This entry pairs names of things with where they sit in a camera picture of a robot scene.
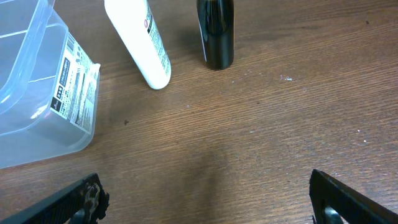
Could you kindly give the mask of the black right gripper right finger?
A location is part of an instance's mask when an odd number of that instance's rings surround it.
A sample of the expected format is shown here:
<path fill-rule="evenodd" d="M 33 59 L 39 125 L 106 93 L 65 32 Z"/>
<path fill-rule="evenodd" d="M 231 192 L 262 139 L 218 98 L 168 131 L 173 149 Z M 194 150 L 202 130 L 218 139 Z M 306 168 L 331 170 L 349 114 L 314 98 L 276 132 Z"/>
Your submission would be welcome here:
<path fill-rule="evenodd" d="M 396 224 L 397 214 L 367 198 L 327 173 L 314 169 L 309 195 L 316 224 Z"/>

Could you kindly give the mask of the white spray bottle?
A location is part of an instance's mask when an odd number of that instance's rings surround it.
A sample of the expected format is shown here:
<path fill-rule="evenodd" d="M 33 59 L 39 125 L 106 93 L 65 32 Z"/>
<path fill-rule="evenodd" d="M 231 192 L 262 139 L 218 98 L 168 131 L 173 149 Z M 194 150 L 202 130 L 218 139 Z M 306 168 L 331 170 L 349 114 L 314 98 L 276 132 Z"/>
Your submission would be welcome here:
<path fill-rule="evenodd" d="M 147 0 L 104 0 L 105 11 L 147 84 L 169 84 L 172 66 Z"/>

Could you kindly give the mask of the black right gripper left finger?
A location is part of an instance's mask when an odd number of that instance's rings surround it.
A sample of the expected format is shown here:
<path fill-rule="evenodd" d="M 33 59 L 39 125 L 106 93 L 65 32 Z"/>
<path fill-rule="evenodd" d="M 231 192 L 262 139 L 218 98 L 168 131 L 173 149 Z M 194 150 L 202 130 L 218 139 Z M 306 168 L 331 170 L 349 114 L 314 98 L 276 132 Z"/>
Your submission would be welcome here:
<path fill-rule="evenodd" d="M 108 207 L 109 193 L 104 191 L 98 175 L 93 173 L 1 223 L 93 224 L 106 216 Z"/>

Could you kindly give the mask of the dark glass bottle white cap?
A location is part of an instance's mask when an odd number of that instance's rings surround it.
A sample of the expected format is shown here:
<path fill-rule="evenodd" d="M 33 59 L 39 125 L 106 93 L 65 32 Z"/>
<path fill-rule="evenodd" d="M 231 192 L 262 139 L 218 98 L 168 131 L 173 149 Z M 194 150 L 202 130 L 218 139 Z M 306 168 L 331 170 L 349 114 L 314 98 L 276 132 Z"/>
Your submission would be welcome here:
<path fill-rule="evenodd" d="M 197 0 L 197 14 L 206 65 L 224 70 L 234 60 L 234 1 Z"/>

